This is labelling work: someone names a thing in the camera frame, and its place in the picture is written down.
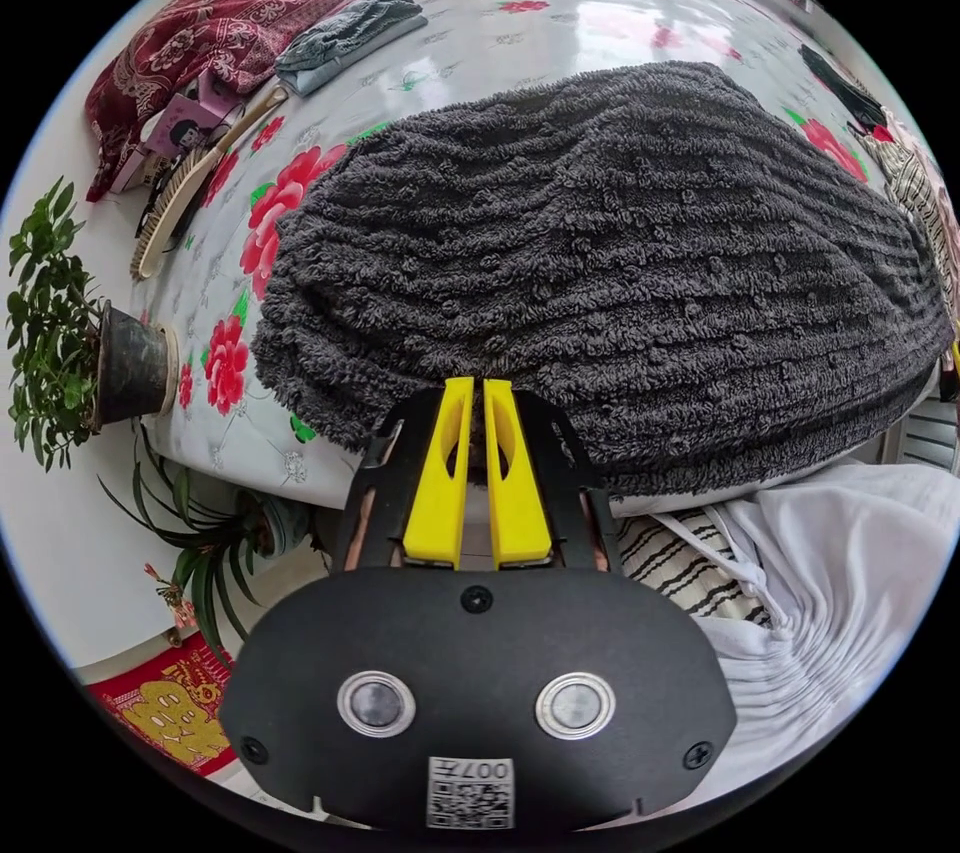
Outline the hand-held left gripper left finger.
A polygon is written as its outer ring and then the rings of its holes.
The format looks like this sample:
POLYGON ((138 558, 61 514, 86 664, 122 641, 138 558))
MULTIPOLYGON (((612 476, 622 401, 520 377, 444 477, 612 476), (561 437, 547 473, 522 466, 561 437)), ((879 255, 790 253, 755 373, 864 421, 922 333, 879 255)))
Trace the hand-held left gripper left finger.
POLYGON ((450 378, 431 400, 425 454, 403 535, 413 565, 459 566, 468 482, 474 379, 450 378))

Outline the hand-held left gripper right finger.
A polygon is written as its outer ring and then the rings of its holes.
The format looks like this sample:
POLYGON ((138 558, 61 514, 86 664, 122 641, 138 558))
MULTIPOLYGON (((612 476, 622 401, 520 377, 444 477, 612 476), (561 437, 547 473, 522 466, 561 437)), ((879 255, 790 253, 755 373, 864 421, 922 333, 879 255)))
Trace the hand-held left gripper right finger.
POLYGON ((542 566, 552 539, 512 384, 483 381, 492 556, 497 566, 542 566))

